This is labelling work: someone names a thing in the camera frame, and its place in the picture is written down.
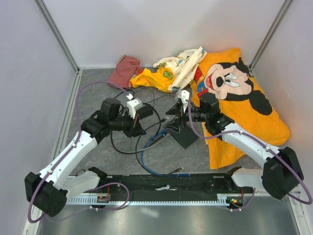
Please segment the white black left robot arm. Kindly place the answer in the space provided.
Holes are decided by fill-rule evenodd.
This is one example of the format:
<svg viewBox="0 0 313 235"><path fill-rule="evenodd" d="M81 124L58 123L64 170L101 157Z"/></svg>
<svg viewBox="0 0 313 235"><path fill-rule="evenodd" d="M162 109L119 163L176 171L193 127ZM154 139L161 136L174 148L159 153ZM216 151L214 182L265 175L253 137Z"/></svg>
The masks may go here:
<svg viewBox="0 0 313 235"><path fill-rule="evenodd" d="M68 199L90 189L103 192L107 188L104 173L91 168L82 175L69 179L79 162L112 131L122 131L128 138L145 134L139 121L153 114L150 106L140 99L130 100L126 110L120 111L121 102L106 98L101 108L83 121L68 146L39 173L30 172L24 179L29 206L37 207L45 215L56 216Z"/></svg>

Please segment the black network switch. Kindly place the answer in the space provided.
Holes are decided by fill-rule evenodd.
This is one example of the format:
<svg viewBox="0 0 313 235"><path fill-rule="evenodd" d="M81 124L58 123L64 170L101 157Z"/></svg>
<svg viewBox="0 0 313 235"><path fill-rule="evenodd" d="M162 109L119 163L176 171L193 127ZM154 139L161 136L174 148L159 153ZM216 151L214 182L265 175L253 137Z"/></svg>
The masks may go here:
<svg viewBox="0 0 313 235"><path fill-rule="evenodd" d="M182 128L180 132L173 130L168 132L184 149L189 148L199 138L189 126Z"/></svg>

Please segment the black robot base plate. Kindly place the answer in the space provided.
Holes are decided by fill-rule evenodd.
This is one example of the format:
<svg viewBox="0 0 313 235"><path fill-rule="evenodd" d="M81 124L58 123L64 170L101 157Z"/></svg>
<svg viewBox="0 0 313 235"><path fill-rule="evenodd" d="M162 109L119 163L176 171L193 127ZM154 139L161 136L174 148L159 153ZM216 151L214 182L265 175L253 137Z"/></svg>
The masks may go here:
<svg viewBox="0 0 313 235"><path fill-rule="evenodd" d="M122 183L130 192L130 198L174 198L204 199L218 194L252 193L251 187L241 189L225 173L198 173L190 176L161 177L150 174L112 175L103 179L99 185Z"/></svg>

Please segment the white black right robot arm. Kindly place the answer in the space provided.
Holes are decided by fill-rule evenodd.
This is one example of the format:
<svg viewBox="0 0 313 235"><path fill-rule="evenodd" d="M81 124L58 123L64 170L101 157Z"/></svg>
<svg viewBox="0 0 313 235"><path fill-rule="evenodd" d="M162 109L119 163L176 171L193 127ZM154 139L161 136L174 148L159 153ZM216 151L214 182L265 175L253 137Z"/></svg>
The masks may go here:
<svg viewBox="0 0 313 235"><path fill-rule="evenodd" d="M213 94L203 94L199 107L191 104L189 96L190 93L186 90L176 93L177 103L167 111L174 119L166 124L167 128L179 133L187 123L193 127L195 122L201 122L209 136L199 133L196 136L229 143L260 166L260 169L234 169L230 177L224 180L228 192L234 193L242 187L259 188L276 199L282 199L298 185L303 185L304 176L294 150L271 145L246 131L221 112L219 102Z"/></svg>

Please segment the black power adapter brick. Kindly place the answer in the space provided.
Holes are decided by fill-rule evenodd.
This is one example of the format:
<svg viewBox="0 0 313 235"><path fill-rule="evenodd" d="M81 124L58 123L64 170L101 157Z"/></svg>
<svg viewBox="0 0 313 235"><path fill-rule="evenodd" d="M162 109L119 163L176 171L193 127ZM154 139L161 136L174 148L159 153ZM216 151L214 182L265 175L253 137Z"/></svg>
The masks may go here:
<svg viewBox="0 0 313 235"><path fill-rule="evenodd" d="M154 113L153 107L150 104L143 105L136 111L136 114L138 115L139 119L147 118L153 115L153 113Z"/></svg>

